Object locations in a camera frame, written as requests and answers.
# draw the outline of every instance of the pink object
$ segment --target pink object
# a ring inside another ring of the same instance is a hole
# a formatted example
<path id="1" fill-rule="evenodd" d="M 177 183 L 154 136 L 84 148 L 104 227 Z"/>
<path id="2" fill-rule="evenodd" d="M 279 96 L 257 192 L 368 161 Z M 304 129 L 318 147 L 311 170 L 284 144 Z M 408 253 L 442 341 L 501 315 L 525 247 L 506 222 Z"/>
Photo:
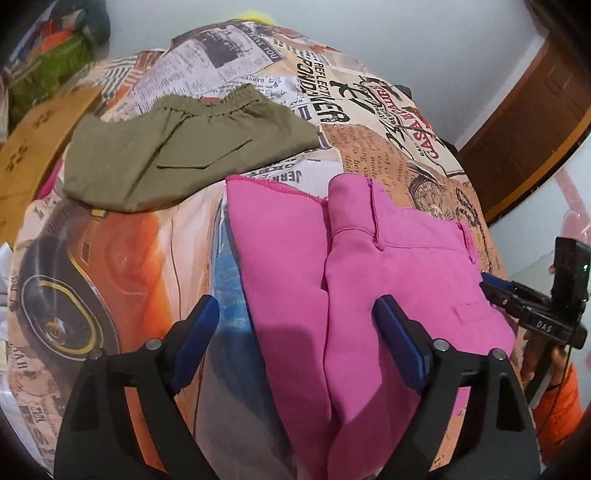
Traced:
<path id="1" fill-rule="evenodd" d="M 378 297 L 392 294 L 409 318 L 459 350 L 512 351 L 510 325 L 480 290 L 464 224 L 397 207 L 356 174 L 335 177 L 328 199 L 239 176 L 227 185 L 271 391 L 312 479 L 376 472 L 418 404 L 372 321 Z"/>
<path id="2" fill-rule="evenodd" d="M 45 181 L 39 192 L 37 193 L 37 200 L 42 200 L 51 193 L 53 187 L 56 184 L 57 176 L 60 174 L 60 168 L 62 164 L 63 160 L 60 158 L 53 166 L 53 170 L 47 177 L 47 180 Z"/>

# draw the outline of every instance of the orange sleeve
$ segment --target orange sleeve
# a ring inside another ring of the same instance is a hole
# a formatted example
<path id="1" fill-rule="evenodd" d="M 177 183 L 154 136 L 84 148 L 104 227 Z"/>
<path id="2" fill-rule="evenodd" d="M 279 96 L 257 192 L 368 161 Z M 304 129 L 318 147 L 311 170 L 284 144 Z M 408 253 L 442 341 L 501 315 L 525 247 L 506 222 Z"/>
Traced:
<path id="1" fill-rule="evenodd" d="M 538 435 L 538 443 L 542 460 L 546 465 L 552 461 L 583 417 L 579 401 L 579 380 L 573 364 L 569 366 L 554 410 L 550 411 L 559 389 L 560 387 L 556 387 L 547 391 L 542 396 L 538 407 L 534 409 L 534 421 L 537 429 L 539 430 L 545 422 Z"/>

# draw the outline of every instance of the pocket flap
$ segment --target pocket flap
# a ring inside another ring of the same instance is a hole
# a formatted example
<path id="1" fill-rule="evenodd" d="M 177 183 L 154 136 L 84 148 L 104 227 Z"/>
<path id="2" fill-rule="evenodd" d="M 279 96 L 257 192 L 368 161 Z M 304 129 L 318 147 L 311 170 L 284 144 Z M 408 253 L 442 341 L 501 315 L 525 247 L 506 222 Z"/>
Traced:
<path id="1" fill-rule="evenodd" d="M 177 134 L 164 144 L 157 158 L 158 168 L 207 168 L 230 153 L 240 150 L 244 145 L 252 142 L 251 137 L 224 138 L 211 135 L 205 139 L 199 135 L 199 140 L 182 138 Z"/>
<path id="2" fill-rule="evenodd" d="M 463 324 L 486 320 L 496 311 L 488 300 L 477 301 L 474 303 L 459 303 L 458 305 L 454 305 L 452 310 Z"/>

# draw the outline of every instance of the metal screw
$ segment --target metal screw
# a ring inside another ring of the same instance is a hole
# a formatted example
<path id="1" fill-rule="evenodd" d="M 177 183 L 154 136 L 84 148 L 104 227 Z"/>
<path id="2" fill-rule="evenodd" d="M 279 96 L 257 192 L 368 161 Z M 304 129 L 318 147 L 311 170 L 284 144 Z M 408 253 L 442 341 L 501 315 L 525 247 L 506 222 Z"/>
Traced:
<path id="1" fill-rule="evenodd" d="M 162 346 L 162 340 L 158 338 L 151 338 L 146 342 L 146 348 L 148 350 L 158 350 Z"/>
<path id="2" fill-rule="evenodd" d="M 440 352 L 446 352 L 449 350 L 449 342 L 447 340 L 444 340 L 443 338 L 438 338 L 437 340 L 435 340 L 433 342 L 433 346 L 436 350 L 439 350 Z"/>
<path id="3" fill-rule="evenodd" d="M 93 348 L 90 353 L 88 354 L 91 360 L 98 360 L 100 357 L 103 356 L 103 349 L 102 348 Z"/>
<path id="4" fill-rule="evenodd" d="M 493 348 L 492 356 L 495 357 L 497 360 L 504 360 L 507 358 L 507 354 L 505 353 L 505 351 L 501 350 L 500 348 Z"/>

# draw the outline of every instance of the printed bedsheet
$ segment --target printed bedsheet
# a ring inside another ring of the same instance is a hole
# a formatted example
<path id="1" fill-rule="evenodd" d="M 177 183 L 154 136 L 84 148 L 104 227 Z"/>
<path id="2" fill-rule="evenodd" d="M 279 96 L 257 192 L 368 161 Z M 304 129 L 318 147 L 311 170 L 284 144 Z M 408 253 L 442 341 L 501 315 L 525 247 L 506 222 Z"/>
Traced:
<path id="1" fill-rule="evenodd" d="M 243 83 L 321 129 L 320 148 L 248 176 L 318 196 L 343 171 L 374 177 L 400 206 L 466 222 L 483 269 L 504 275 L 474 190 L 412 100 L 295 31 L 240 20 L 209 25 L 175 38 L 169 51 L 99 62 L 77 81 L 104 85 L 105 121 L 140 115 L 168 93 L 217 101 Z M 67 168 L 67 151 L 63 158 Z M 64 198 L 60 178 L 63 171 L 51 194 L 29 206 L 11 270 L 9 418 L 33 457 L 52 471 L 69 392 L 92 348 L 134 350 L 211 293 L 220 326 L 177 397 L 189 429 L 222 480 L 306 478 L 251 329 L 224 182 L 171 209 L 123 215 Z M 133 392 L 128 402 L 144 456 L 159 466 Z M 434 466 L 449 461 L 462 419 L 450 422 Z"/>

